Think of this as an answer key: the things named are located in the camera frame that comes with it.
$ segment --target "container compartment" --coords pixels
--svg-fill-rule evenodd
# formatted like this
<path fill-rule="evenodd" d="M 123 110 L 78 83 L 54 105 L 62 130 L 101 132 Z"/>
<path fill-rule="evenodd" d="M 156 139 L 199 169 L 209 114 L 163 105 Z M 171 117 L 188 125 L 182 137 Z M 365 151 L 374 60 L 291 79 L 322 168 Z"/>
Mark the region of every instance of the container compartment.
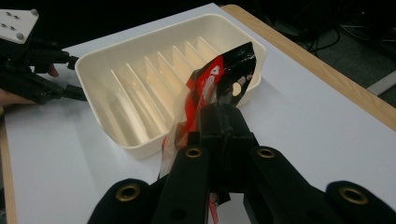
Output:
<path fill-rule="evenodd" d="M 161 149 L 184 106 L 185 83 L 196 69 L 247 42 L 257 58 L 245 104 L 261 80 L 265 47 L 219 15 L 125 40 L 79 58 L 76 71 L 104 131 L 138 159 Z"/>

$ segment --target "white tabletop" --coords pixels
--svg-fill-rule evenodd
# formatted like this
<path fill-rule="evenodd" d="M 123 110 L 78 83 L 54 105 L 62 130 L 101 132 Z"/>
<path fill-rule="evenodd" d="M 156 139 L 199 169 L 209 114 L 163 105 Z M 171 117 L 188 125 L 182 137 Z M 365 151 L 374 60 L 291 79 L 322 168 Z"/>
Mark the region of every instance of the white tabletop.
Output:
<path fill-rule="evenodd" d="M 95 49 L 207 13 L 220 14 L 267 48 L 262 82 L 240 107 L 259 143 L 280 150 L 307 181 L 325 190 L 348 180 L 396 208 L 396 132 L 335 91 L 214 4 L 68 49 Z M 57 65 L 61 84 L 79 85 Z M 60 99 L 5 114 L 18 223 L 86 223 L 105 192 L 125 178 L 156 180 L 161 153 L 134 159 L 97 123 L 87 102 Z M 248 223 L 242 195 L 219 207 L 220 223 Z"/>

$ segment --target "white mounting plate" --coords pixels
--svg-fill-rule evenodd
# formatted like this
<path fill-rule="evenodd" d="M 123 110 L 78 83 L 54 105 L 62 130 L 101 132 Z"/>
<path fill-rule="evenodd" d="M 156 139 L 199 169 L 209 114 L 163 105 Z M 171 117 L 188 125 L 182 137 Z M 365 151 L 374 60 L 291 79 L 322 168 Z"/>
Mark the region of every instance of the white mounting plate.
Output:
<path fill-rule="evenodd" d="M 37 19 L 38 12 L 35 9 L 0 9 L 0 38 L 17 44 L 24 44 Z"/>

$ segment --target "human hand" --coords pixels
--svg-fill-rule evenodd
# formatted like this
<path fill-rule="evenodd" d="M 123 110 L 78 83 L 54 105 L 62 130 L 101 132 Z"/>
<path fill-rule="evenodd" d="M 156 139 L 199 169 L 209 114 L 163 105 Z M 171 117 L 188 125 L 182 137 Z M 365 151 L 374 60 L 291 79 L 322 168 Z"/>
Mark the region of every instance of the human hand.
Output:
<path fill-rule="evenodd" d="M 52 77 L 58 77 L 59 73 L 55 66 L 52 64 L 49 66 L 49 75 Z M 24 97 L 11 93 L 9 91 L 4 91 L 0 89 L 0 106 L 4 105 L 31 105 L 35 104 L 34 101 L 28 100 Z"/>

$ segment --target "white plastic container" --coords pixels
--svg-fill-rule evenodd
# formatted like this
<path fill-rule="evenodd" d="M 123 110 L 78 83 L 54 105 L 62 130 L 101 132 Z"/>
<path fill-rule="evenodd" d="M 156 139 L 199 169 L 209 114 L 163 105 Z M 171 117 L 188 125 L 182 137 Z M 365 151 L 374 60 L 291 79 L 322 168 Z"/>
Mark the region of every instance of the white plastic container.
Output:
<path fill-rule="evenodd" d="M 226 18 L 207 14 L 80 57 L 76 71 L 97 121 L 121 147 L 143 159 L 161 149 L 184 106 L 191 73 L 218 55 L 253 43 L 257 64 L 248 102 L 260 84 L 265 47 Z"/>

